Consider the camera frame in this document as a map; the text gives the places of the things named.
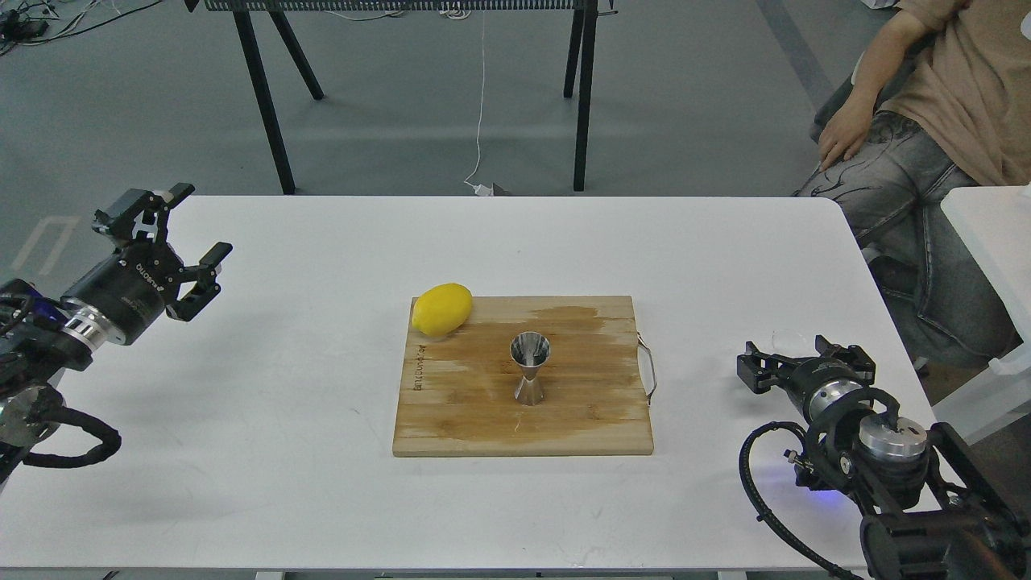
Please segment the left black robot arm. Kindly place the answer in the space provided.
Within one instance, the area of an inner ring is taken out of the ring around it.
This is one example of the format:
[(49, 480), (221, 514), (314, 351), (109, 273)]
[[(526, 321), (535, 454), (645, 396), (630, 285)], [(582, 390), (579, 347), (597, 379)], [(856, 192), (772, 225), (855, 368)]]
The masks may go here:
[(84, 371), (100, 346), (132, 345), (166, 313), (191, 321), (213, 301), (222, 260), (232, 251), (218, 242), (189, 267), (168, 242), (173, 209), (194, 192), (132, 187), (93, 217), (93, 231), (114, 244), (58, 300), (26, 280), (2, 286), (2, 477), (16, 466), (80, 469), (121, 448), (114, 427), (68, 407), (56, 389), (63, 371)]

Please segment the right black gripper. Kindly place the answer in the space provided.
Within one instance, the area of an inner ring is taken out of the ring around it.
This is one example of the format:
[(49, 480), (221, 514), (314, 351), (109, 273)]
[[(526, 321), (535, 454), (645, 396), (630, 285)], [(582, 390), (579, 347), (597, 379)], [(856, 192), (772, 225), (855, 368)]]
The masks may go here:
[(820, 357), (791, 359), (767, 354), (745, 342), (736, 359), (737, 377), (755, 394), (770, 393), (785, 382), (785, 393), (808, 425), (847, 393), (876, 381), (876, 364), (862, 346), (833, 344), (824, 335), (814, 337)]

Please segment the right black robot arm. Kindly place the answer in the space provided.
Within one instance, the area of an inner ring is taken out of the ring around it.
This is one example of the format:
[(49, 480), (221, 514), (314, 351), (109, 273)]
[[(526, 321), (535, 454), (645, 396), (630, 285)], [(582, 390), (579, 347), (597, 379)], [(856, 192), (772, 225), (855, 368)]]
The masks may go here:
[(821, 557), (776, 517), (752, 478), (751, 451), (763, 434), (785, 430), (799, 450), (785, 458), (796, 484), (843, 493), (861, 511), (860, 544), (874, 579), (1020, 579), (1029, 564), (1029, 519), (983, 476), (954, 427), (918, 425), (900, 415), (898, 400), (874, 386), (876, 365), (861, 346), (814, 338), (814, 356), (760, 351), (754, 342), (737, 359), (751, 393), (778, 387), (804, 418), (773, 421), (745, 438), (738, 455), (743, 490), (788, 547), (851, 579), (854, 573)]

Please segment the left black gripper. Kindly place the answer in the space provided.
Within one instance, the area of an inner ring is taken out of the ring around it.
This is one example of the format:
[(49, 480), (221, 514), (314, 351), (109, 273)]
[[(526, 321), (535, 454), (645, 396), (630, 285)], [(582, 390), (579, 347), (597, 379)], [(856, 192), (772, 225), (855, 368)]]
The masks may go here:
[(188, 322), (213, 301), (221, 286), (217, 274), (232, 252), (217, 242), (194, 267), (182, 267), (167, 242), (168, 218), (194, 184), (168, 191), (129, 187), (106, 210), (93, 213), (92, 229), (113, 242), (113, 254), (100, 262), (61, 297), (67, 309), (91, 307), (114, 327), (115, 344), (129, 346), (166, 311)]

